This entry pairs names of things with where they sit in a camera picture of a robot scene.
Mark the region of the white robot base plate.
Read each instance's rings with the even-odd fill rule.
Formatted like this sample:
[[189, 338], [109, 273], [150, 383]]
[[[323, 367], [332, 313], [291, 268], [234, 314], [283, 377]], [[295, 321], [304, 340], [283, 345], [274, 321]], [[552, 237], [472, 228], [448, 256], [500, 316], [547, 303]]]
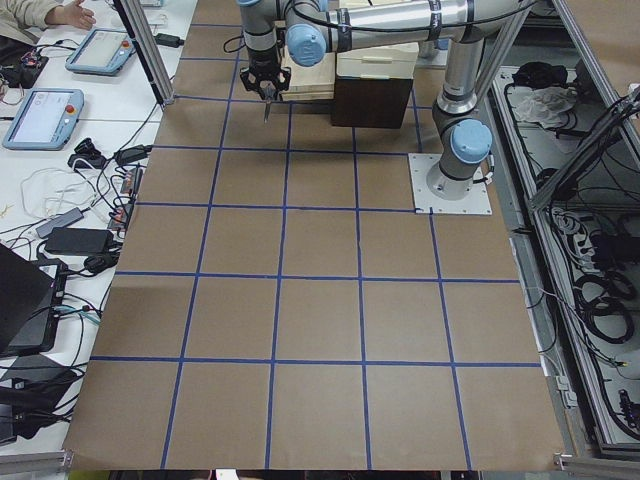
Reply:
[[491, 215], [482, 168], [467, 180], [452, 180], [440, 170], [440, 154], [409, 153], [414, 211], [434, 215]]

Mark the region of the person's hand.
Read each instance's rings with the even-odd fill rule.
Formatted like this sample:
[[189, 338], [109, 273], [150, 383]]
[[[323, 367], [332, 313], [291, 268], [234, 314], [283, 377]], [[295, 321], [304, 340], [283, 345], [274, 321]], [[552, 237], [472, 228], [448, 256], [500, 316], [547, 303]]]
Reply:
[[96, 24], [95, 14], [83, 6], [83, 0], [73, 0], [49, 10], [45, 16], [47, 26], [72, 26], [90, 30]]

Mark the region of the silver robot arm, drawer side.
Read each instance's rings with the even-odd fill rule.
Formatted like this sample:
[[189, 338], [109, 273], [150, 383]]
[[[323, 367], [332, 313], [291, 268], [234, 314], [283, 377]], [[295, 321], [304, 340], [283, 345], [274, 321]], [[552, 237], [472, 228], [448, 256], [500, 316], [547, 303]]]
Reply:
[[444, 83], [432, 107], [443, 152], [427, 174], [427, 186], [445, 200], [467, 196], [492, 147], [492, 133], [475, 112], [483, 49], [482, 39], [450, 44]]

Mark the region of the silver robot arm, scissors side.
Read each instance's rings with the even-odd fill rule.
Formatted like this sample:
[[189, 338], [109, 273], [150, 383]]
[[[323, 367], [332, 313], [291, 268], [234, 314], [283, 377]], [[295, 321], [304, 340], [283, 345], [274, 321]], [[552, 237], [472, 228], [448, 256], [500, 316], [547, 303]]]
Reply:
[[402, 1], [331, 10], [324, 1], [241, 1], [238, 4], [249, 65], [240, 73], [246, 90], [264, 101], [289, 87], [281, 65], [284, 43], [299, 66], [318, 64], [330, 52], [345, 53], [393, 44], [448, 38], [445, 81], [438, 108], [452, 115], [473, 109], [484, 40], [512, 16], [530, 9], [526, 1]]

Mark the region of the black gripper, scissors side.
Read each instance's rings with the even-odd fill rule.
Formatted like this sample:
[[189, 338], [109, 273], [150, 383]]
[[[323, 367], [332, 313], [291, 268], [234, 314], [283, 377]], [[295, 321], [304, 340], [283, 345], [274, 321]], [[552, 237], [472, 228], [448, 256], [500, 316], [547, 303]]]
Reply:
[[291, 69], [281, 66], [279, 48], [247, 48], [247, 53], [249, 66], [240, 70], [245, 90], [256, 92], [264, 101], [277, 101], [280, 93], [289, 89], [291, 80]]

